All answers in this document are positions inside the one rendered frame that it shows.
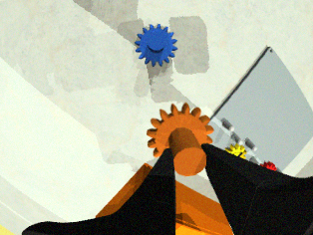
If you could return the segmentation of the grey square board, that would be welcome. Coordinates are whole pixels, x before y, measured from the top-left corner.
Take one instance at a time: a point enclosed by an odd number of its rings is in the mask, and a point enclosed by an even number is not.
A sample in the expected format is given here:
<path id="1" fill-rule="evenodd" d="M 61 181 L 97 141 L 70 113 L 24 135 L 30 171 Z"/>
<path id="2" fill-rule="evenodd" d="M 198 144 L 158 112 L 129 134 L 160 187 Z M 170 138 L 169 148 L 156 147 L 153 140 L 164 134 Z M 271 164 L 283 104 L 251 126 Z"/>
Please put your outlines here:
<path id="1" fill-rule="evenodd" d="M 313 138 L 313 111 L 292 74 L 266 47 L 208 124 L 216 148 L 242 145 L 245 160 L 284 172 Z"/>

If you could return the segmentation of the yellow gear with black stripe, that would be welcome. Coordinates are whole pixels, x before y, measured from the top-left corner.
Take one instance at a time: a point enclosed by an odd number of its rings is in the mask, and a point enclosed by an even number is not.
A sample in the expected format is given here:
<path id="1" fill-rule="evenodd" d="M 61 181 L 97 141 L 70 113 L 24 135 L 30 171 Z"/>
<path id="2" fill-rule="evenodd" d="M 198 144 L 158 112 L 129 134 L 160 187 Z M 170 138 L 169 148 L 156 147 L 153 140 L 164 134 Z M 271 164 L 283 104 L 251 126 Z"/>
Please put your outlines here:
<path id="1" fill-rule="evenodd" d="M 234 153 L 236 156 L 240 156 L 241 158 L 244 157 L 244 154 L 246 153 L 244 146 L 238 144 L 235 146 L 231 145 L 230 149 L 226 148 L 225 150 L 227 150 L 229 153 Z"/>

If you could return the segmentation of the red gear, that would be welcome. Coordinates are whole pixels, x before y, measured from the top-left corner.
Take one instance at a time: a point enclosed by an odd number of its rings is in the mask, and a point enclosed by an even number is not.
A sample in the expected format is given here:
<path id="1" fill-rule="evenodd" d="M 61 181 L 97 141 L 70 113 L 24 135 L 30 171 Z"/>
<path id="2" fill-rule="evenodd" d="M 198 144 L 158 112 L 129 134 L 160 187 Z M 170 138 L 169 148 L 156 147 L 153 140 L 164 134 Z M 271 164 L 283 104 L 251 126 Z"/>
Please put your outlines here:
<path id="1" fill-rule="evenodd" d="M 261 165 L 261 164 L 260 164 Z M 268 162 L 268 164 L 266 164 L 266 161 L 264 162 L 264 164 L 262 164 L 261 166 L 265 166 L 266 169 L 270 169 L 270 170 L 276 170 L 276 166 L 274 166 L 273 162 Z"/>

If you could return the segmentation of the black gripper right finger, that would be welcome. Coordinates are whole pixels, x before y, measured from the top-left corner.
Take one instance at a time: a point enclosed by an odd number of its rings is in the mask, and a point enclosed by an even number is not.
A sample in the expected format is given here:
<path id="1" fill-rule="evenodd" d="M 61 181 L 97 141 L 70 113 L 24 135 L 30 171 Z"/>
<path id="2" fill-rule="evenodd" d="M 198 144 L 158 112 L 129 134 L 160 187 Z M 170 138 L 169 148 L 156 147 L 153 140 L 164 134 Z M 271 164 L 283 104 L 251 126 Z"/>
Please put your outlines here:
<path id="1" fill-rule="evenodd" d="M 313 231 L 313 176 L 292 177 L 244 157 L 200 145 L 205 173 L 234 235 L 310 235 Z"/>

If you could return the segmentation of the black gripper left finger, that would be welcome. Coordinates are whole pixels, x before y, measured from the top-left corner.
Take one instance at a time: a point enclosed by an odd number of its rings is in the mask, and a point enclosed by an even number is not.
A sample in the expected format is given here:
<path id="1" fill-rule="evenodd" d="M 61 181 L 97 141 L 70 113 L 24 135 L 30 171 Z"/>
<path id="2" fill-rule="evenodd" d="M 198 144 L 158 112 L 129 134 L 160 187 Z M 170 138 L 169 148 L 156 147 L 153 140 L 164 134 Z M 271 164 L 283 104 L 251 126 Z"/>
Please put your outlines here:
<path id="1" fill-rule="evenodd" d="M 44 221 L 21 235 L 176 235 L 176 178 L 171 148 L 116 213 L 75 222 Z"/>

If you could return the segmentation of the blue gear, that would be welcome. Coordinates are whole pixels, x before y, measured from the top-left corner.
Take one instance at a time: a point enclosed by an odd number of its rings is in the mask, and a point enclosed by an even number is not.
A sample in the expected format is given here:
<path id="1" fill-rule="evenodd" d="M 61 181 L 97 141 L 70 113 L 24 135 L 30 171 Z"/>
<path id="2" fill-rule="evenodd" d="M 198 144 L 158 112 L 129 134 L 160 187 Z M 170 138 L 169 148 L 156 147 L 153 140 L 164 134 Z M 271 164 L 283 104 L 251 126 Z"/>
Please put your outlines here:
<path id="1" fill-rule="evenodd" d="M 150 28 L 144 30 L 144 35 L 138 34 L 140 41 L 136 41 L 136 45 L 139 46 L 136 51 L 141 53 L 138 59 L 146 58 L 145 63 L 148 64 L 149 61 L 153 61 L 153 67 L 156 64 L 161 66 L 161 61 L 169 62 L 168 57 L 175 58 L 175 55 L 171 52 L 172 50 L 177 50 L 173 43 L 176 39 L 173 39 L 173 33 L 168 33 L 167 28 L 161 29 L 160 25 L 150 25 Z"/>

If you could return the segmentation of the orange gear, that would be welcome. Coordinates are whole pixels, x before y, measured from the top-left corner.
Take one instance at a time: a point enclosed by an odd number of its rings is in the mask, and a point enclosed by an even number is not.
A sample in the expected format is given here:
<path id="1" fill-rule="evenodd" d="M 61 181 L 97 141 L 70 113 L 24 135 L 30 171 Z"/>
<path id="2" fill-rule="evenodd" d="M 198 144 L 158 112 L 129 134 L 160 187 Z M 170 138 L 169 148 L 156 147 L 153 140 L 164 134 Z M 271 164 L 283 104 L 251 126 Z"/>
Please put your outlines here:
<path id="1" fill-rule="evenodd" d="M 154 149 L 157 157 L 165 148 L 171 148 L 173 168 L 180 176 L 193 176 L 204 170 L 207 165 L 207 154 L 201 149 L 201 144 L 213 140 L 208 133 L 213 132 L 213 126 L 206 125 L 209 117 L 201 117 L 201 109 L 196 107 L 189 113 L 189 105 L 184 103 L 180 111 L 171 103 L 169 112 L 159 110 L 160 121 L 150 118 L 150 124 L 155 128 L 148 130 L 149 146 Z"/>

